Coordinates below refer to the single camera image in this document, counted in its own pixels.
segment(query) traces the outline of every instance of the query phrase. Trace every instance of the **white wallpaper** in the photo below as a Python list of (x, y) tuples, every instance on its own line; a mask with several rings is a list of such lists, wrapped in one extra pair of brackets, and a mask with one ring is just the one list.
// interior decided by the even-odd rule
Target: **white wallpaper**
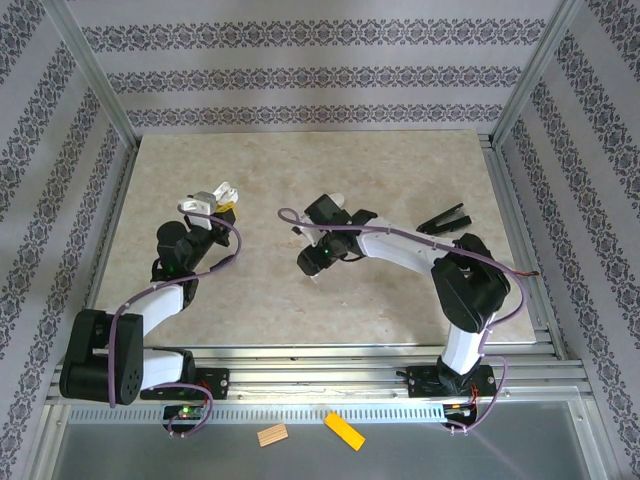
[(137, 131), (490, 133), (558, 0), (75, 0)]
[(640, 478), (639, 8), (585, 2), (503, 149), (623, 478)]
[(0, 479), (19, 478), (124, 158), (41, 5), (0, 0)]

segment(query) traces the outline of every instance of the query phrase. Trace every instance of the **wooden block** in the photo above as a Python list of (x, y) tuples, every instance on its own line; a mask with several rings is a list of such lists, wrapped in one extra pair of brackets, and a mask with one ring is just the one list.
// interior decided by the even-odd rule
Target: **wooden block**
[(266, 447), (272, 443), (284, 440), (287, 437), (289, 437), (289, 434), (287, 433), (287, 427), (284, 423), (258, 432), (258, 441), (261, 447)]

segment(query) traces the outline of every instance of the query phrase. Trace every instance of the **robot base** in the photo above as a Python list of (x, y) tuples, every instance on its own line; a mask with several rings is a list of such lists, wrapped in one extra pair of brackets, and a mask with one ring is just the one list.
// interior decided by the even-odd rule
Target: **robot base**
[(397, 373), (407, 379), (409, 398), (470, 397), (474, 384), (481, 397), (492, 397), (496, 394), (493, 368), (489, 365), (478, 365), (464, 382), (458, 383), (454, 388), (442, 382), (442, 369), (438, 365), (407, 367), (406, 374)]
[[(229, 391), (229, 369), (227, 368), (196, 368), (194, 385), (206, 385), (210, 387), (214, 400), (226, 400)], [(195, 402), (205, 399), (204, 393), (198, 390), (185, 388), (154, 388), (153, 390), (142, 390), (140, 392), (142, 400), (180, 401)]]

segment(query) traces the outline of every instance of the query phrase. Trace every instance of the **beige tile surface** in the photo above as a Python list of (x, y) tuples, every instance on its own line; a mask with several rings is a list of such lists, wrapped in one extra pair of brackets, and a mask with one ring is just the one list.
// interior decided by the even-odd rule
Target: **beige tile surface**
[[(377, 259), (336, 264), (316, 281), (298, 269), (306, 243), (276, 211), (302, 211), (325, 192), (343, 193), (351, 213), (366, 208), (411, 229), (464, 202), (474, 222), (466, 231), (513, 264), (474, 131), (145, 136), (97, 307), (147, 286), (156, 230), (180, 219), (176, 202), (225, 180), (240, 194), (241, 257), (202, 280), (193, 304), (152, 331), (147, 345), (442, 345), (449, 322), (430, 278)], [(226, 254), (214, 246), (202, 269)], [(518, 300), (515, 289), (503, 312)], [(491, 341), (533, 342), (528, 314)]]

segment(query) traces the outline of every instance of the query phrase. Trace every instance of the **white plastic part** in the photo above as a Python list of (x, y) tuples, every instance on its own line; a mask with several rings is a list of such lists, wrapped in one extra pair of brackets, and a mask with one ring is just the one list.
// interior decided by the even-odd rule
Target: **white plastic part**
[(238, 190), (232, 188), (229, 182), (222, 182), (218, 188), (213, 191), (218, 205), (226, 205), (227, 203), (238, 203)]
[[(183, 198), (178, 203), (185, 212), (213, 215), (220, 206), (238, 202), (238, 190), (231, 187), (229, 182), (222, 182), (213, 193), (198, 192), (193, 198)], [(192, 225), (211, 230), (211, 222), (202, 217), (190, 217)]]
[(442, 353), (444, 364), (460, 375), (469, 372), (480, 358), (478, 349), (483, 334), (484, 331), (468, 333), (451, 324), (447, 346)]
[[(142, 336), (145, 336), (164, 320), (181, 312), (183, 302), (182, 287), (179, 285), (169, 285), (168, 287), (156, 290), (142, 297), (124, 313), (137, 313), (142, 315)], [(117, 308), (118, 307), (109, 309), (107, 313), (113, 314)]]
[(165, 350), (144, 351), (144, 363), (141, 390), (162, 383), (177, 382), (182, 376), (184, 357), (177, 352)]
[[(333, 203), (338, 205), (338, 207), (340, 208), (344, 207), (344, 195), (342, 195), (341, 193), (331, 193), (329, 194), (329, 198), (333, 200)], [(300, 221), (304, 223), (313, 223), (305, 213), (300, 215)], [(325, 235), (325, 232), (320, 231), (316, 228), (299, 227), (299, 230), (302, 235), (307, 237), (307, 240), (309, 240), (309, 243), (311, 243), (311, 245), (313, 245), (314, 247), (318, 244), (320, 239)]]
[[(405, 230), (396, 227), (382, 217), (369, 220), (366, 225)], [(437, 242), (441, 245), (453, 246), (453, 242), (450, 240), (431, 237), (415, 231), (405, 231), (412, 235), (417, 235)], [(431, 278), (433, 262), (447, 254), (444, 250), (435, 250), (434, 248), (423, 243), (416, 242), (415, 240), (404, 238), (399, 235), (389, 235), (382, 232), (363, 233), (358, 235), (357, 239), (360, 250), (362, 250), (362, 253), (365, 256), (388, 260), (391, 263), (408, 268), (414, 272), (429, 276), (429, 278)]]
[[(198, 200), (196, 198), (183, 198), (178, 202), (185, 212), (201, 213), (203, 215), (213, 215), (215, 213), (216, 206), (211, 203)], [(189, 217), (189, 221), (192, 225), (211, 230), (211, 222), (208, 218), (202, 217)]]

